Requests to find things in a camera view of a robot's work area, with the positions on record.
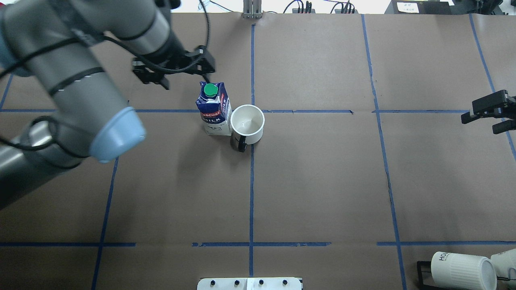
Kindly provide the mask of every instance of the white mug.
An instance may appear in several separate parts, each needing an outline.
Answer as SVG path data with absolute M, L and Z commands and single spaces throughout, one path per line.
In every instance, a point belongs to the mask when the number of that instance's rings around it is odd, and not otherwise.
M 242 105 L 231 113 L 231 128 L 238 142 L 238 150 L 244 152 L 247 145 L 255 144 L 263 135 L 265 116 L 260 108 Z
M 491 261 L 482 256 L 437 252 L 430 265 L 438 287 L 495 290 L 496 272 Z
M 492 255 L 491 262 L 498 276 L 511 279 L 506 281 L 509 289 L 516 289 L 516 249 Z

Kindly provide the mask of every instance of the black mug handle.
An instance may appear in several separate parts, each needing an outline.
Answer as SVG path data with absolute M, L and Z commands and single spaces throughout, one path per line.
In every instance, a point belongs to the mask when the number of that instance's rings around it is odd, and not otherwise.
M 240 136 L 240 140 L 238 141 L 238 151 L 245 152 L 246 148 L 247 148 L 246 137 Z

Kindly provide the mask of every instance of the gray robotic arm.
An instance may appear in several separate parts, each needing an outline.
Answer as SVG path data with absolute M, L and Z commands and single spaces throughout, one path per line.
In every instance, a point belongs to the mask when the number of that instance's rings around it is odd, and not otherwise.
M 22 0 L 0 9 L 0 62 L 5 68 L 46 47 L 78 39 L 14 71 L 20 76 L 35 75 L 57 111 L 33 121 L 11 141 L 25 150 L 0 146 L 0 208 L 75 168 L 88 156 L 106 163 L 144 140 L 146 132 L 134 109 L 127 106 L 88 49 L 109 39 L 104 31 L 141 57 L 133 61 L 133 71 L 144 83 L 163 85 L 164 74 L 176 72 L 207 78 L 207 73 L 215 71 L 204 46 L 188 53 L 171 30 L 170 8 L 179 3 Z M 42 144 L 50 145 L 30 150 Z

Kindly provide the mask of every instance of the green bottle cap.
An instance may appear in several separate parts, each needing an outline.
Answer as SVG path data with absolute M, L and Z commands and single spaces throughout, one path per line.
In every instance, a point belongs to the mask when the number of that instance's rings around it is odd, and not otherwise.
M 204 86 L 204 94 L 209 98 L 216 96 L 218 92 L 219 88 L 214 84 L 206 84 L 206 86 Z

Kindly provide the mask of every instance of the blue and white carton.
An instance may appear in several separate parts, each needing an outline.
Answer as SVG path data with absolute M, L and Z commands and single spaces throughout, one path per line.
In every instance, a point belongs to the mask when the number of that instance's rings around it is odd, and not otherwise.
M 231 103 L 224 83 L 201 82 L 196 104 L 208 135 L 231 136 Z

